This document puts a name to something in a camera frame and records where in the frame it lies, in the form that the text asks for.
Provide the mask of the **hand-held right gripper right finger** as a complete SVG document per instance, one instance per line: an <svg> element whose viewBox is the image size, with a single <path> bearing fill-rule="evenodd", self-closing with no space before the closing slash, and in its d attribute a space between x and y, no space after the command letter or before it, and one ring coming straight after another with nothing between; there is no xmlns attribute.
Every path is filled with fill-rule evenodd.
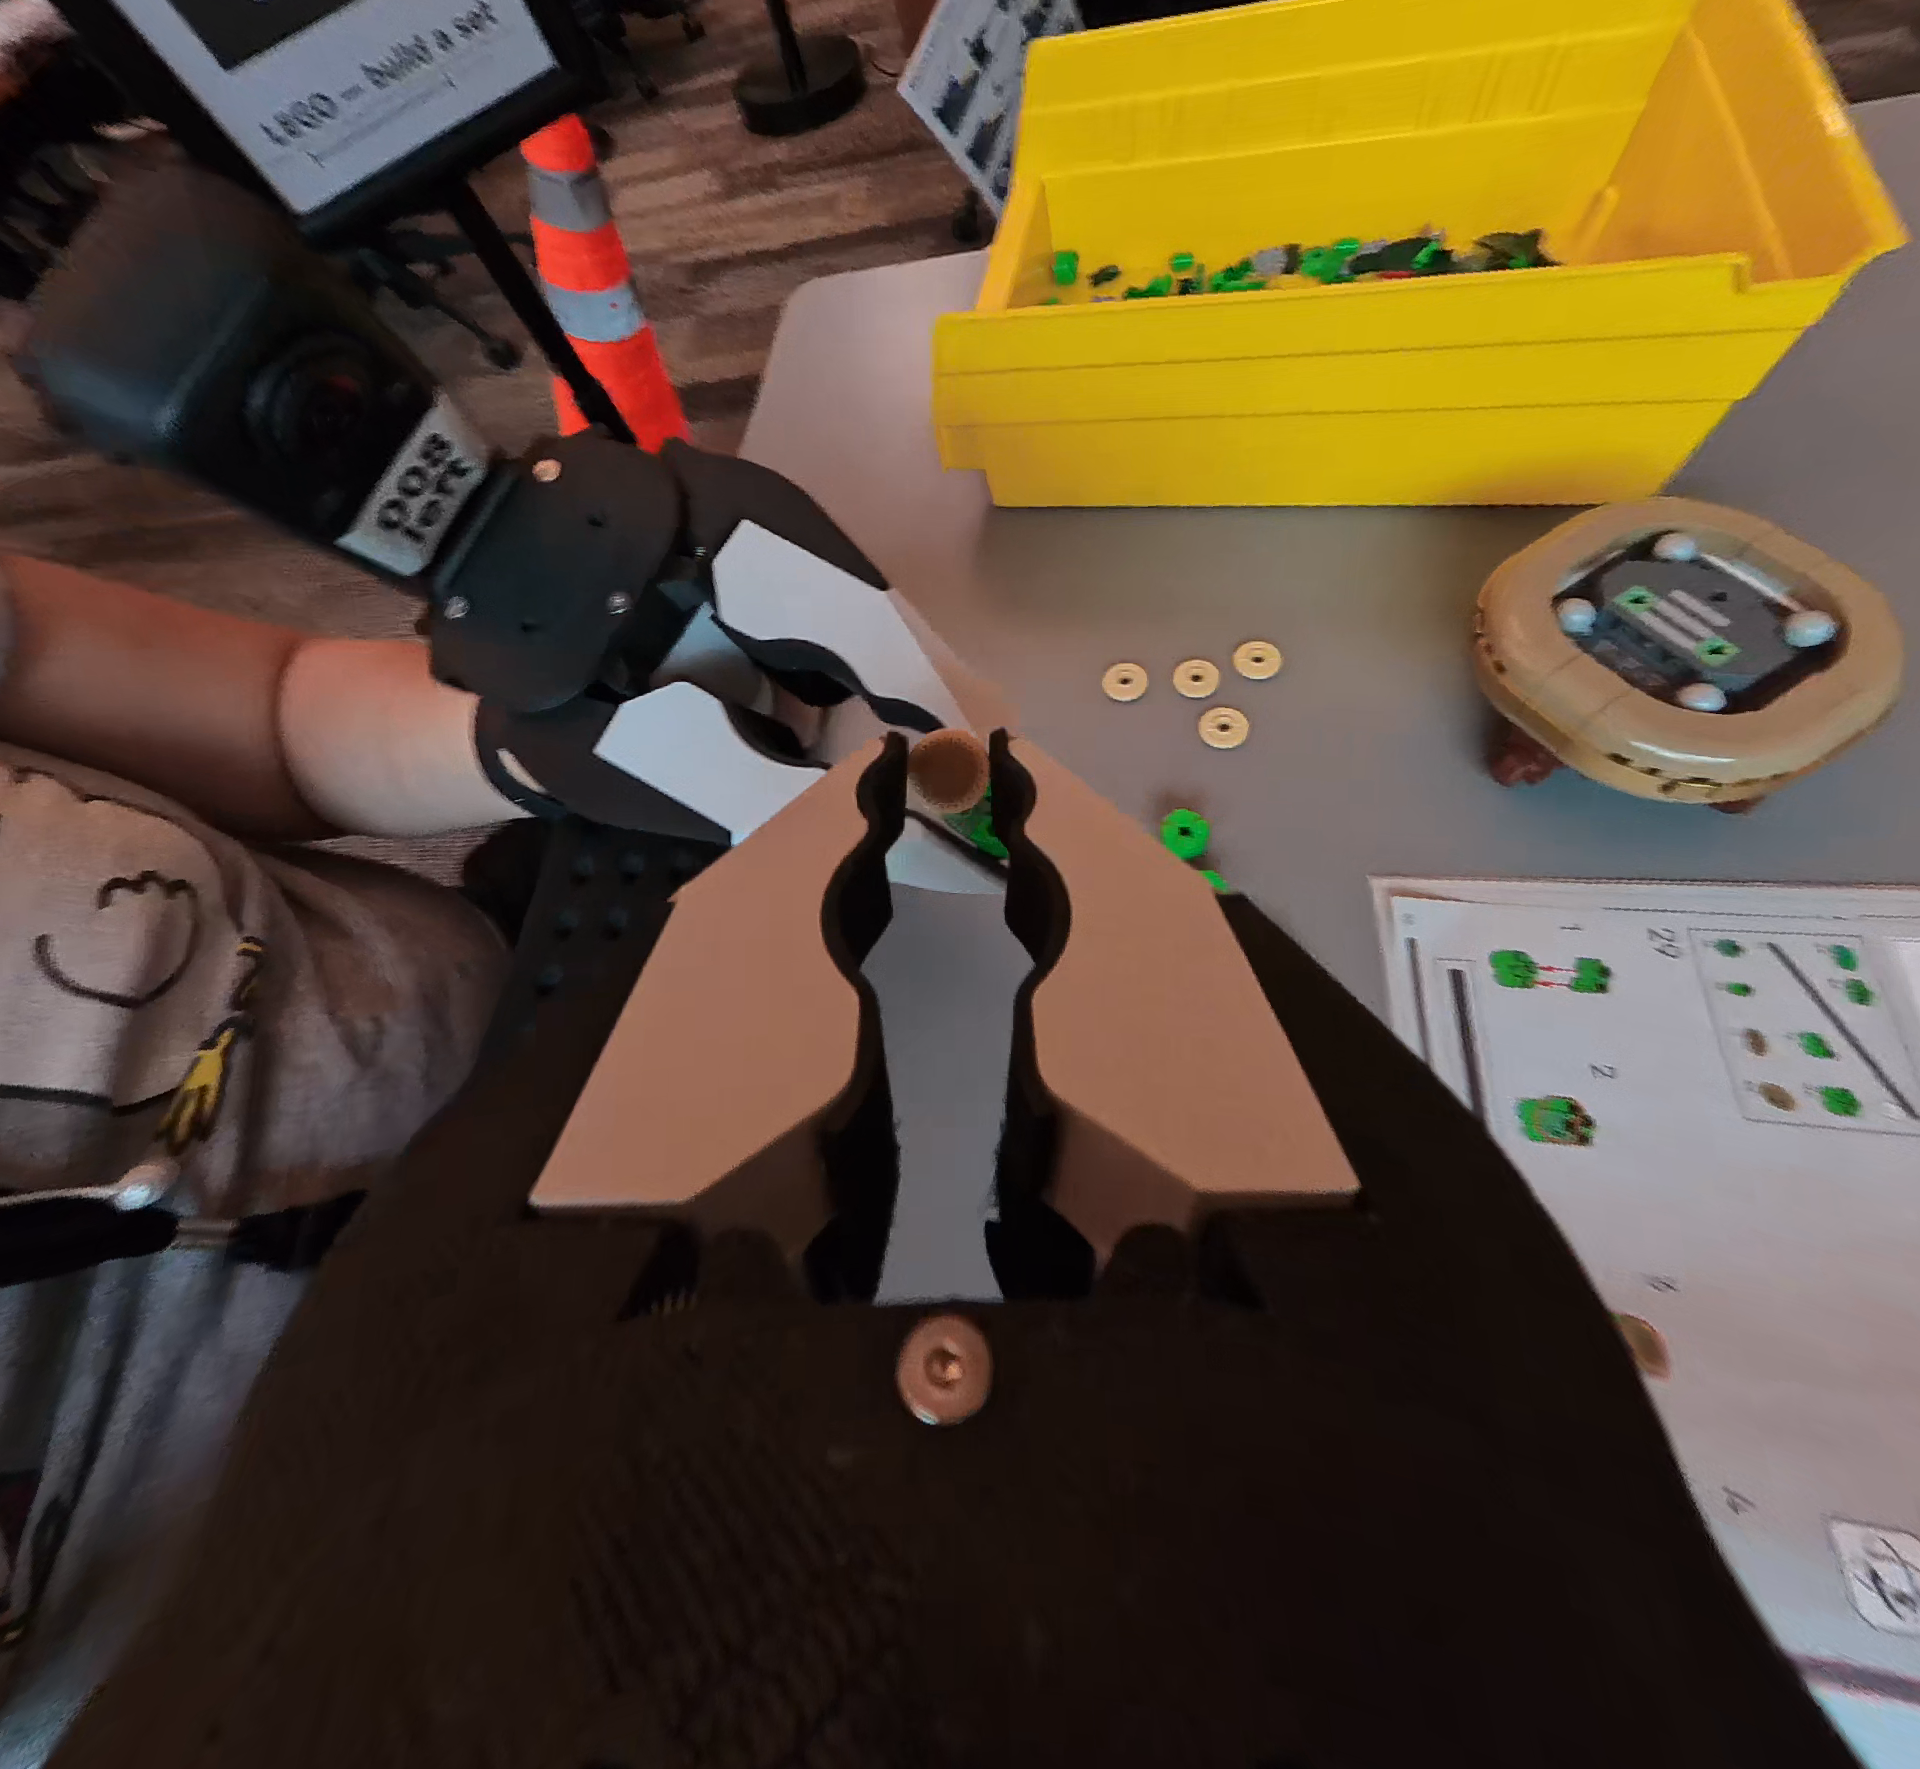
<svg viewBox="0 0 1920 1769"><path fill-rule="evenodd" d="M1088 1292L1138 1229L1346 1210L1359 1179L1221 895L1022 734L989 744L1013 997L986 1253Z"/></svg>

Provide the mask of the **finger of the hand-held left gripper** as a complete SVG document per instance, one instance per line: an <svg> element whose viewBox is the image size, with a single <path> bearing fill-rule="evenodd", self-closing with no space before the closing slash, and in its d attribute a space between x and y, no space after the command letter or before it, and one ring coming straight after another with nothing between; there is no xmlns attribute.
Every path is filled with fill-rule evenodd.
<svg viewBox="0 0 1920 1769"><path fill-rule="evenodd" d="M894 729L974 728L946 647L891 586L746 521L713 554L709 593L713 619L764 672Z"/></svg>
<svg viewBox="0 0 1920 1769"><path fill-rule="evenodd" d="M600 735L596 756L744 842L884 731L860 699L829 707L824 742L799 756L772 751L778 725L696 683L675 680L624 700ZM907 810L884 865L893 885L928 892L990 892L1005 875L993 856L960 836L935 832L918 808Z"/></svg>

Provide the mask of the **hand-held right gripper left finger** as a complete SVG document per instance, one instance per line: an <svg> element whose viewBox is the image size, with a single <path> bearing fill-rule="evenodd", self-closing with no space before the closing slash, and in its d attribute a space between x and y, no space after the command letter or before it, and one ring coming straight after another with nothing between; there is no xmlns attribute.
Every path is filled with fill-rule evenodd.
<svg viewBox="0 0 1920 1769"><path fill-rule="evenodd" d="M818 1297L877 1297L901 1155L864 967L905 806L884 734L675 892L532 1212L756 1232Z"/></svg>

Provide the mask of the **person's left forearm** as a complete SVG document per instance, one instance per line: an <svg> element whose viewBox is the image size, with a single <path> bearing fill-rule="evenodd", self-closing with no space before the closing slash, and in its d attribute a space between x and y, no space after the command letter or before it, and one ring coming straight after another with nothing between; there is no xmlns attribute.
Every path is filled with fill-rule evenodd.
<svg viewBox="0 0 1920 1769"><path fill-rule="evenodd" d="M314 635L4 556L4 744L283 844L525 817L424 645Z"/></svg>

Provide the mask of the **grey desk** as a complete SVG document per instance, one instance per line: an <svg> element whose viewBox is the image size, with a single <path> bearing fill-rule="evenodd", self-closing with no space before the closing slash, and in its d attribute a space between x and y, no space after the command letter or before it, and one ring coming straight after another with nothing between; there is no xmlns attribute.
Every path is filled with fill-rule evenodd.
<svg viewBox="0 0 1920 1769"><path fill-rule="evenodd" d="M741 451L816 492L1071 770L1141 819L1198 806L1224 878L1380 1014L1377 875L1915 888L1915 247L1865 268L1678 483L1859 570L1907 641L1895 712L1741 817L1488 777L1475 593L1559 512L995 507L930 417L931 330L980 264L805 282ZM1250 638L1282 650L1271 680L1236 674ZM1212 697L1173 690L1189 656L1217 661ZM1116 660L1147 668L1144 699L1101 693ZM1197 719L1224 705L1252 734L1210 750Z"/></svg>

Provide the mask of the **black perforated plastic panel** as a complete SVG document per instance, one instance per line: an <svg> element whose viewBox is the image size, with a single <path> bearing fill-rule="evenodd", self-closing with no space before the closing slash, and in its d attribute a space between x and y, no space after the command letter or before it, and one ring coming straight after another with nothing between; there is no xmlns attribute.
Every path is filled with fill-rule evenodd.
<svg viewBox="0 0 1920 1769"><path fill-rule="evenodd" d="M514 820L460 865L460 892L507 943L497 1030L538 1014L612 1014L672 912L675 895L726 847L636 830Z"/></svg>

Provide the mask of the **black wristband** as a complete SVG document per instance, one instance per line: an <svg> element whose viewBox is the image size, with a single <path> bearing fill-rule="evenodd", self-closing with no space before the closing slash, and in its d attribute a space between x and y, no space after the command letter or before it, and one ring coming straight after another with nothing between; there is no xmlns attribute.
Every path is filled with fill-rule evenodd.
<svg viewBox="0 0 1920 1769"><path fill-rule="evenodd" d="M472 739L478 770L497 796L541 820L577 815L566 781L578 750L565 721L477 697Z"/></svg>

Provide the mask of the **orange traffic cone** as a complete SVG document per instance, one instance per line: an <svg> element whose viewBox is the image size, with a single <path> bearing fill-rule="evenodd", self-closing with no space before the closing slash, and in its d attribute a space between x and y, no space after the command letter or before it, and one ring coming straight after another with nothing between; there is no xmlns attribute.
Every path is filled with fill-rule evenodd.
<svg viewBox="0 0 1920 1769"><path fill-rule="evenodd" d="M631 264L587 122L566 113L520 142L543 298L584 373L648 451L690 430Z"/></svg>

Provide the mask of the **brick building instruction booklet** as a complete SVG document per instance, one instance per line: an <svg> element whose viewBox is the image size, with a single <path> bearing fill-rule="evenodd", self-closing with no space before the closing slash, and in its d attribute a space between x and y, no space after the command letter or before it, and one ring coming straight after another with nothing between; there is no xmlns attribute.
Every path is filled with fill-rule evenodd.
<svg viewBox="0 0 1920 1769"><path fill-rule="evenodd" d="M1915 1765L1915 888L1374 895L1394 1029L1616 1313L1742 1590Z"/></svg>

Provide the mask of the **tan round brick-built pot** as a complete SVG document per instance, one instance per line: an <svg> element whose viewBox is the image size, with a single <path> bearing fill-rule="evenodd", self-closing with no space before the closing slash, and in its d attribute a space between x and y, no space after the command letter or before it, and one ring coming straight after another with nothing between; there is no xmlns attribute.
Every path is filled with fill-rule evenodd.
<svg viewBox="0 0 1920 1769"><path fill-rule="evenodd" d="M1894 607L1859 572L1731 505L1655 495L1504 558L1473 619L1509 789L1569 770L1736 815L1873 734L1905 683Z"/></svg>

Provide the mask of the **grey cartoon print shirt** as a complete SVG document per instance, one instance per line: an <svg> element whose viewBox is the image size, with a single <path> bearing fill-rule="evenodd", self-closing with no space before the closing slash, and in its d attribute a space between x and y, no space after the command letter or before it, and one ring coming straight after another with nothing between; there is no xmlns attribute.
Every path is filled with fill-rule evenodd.
<svg viewBox="0 0 1920 1769"><path fill-rule="evenodd" d="M227 1221L361 1187L466 1080L506 963L462 892L2 731L4 1193ZM304 1282L170 1250L4 1287L4 1765L47 1763L181 1565Z"/></svg>

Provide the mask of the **yellow plastic bin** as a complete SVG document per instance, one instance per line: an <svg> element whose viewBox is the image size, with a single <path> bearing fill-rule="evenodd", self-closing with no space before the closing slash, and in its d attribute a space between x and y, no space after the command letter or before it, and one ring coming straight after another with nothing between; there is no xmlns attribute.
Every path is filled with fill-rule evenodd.
<svg viewBox="0 0 1920 1769"><path fill-rule="evenodd" d="M1556 268L1043 306L1076 251L1540 227ZM1795 0L1279 0L1040 41L931 336L1002 507L1582 505L1693 456L1907 243Z"/></svg>

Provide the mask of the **white photo placard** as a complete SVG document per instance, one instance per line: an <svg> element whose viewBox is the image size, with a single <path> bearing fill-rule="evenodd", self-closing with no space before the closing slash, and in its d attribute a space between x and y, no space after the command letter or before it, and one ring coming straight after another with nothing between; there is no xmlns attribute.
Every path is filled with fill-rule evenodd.
<svg viewBox="0 0 1920 1769"><path fill-rule="evenodd" d="M998 220L1013 189L1032 47L1082 29L1076 0L935 0L899 79L912 113Z"/></svg>

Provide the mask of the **pile of small loose pieces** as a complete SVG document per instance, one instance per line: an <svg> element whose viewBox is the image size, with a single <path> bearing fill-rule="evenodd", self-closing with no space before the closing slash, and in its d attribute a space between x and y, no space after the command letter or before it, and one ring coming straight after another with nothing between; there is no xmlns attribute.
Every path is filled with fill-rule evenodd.
<svg viewBox="0 0 1920 1769"><path fill-rule="evenodd" d="M1043 262L1041 304L1266 294L1288 287L1343 288L1557 264L1540 227L1488 230L1455 237L1442 225L1421 225L1402 235L1271 245L1221 264L1205 264L1197 252L1181 251L1154 268L1054 251Z"/></svg>

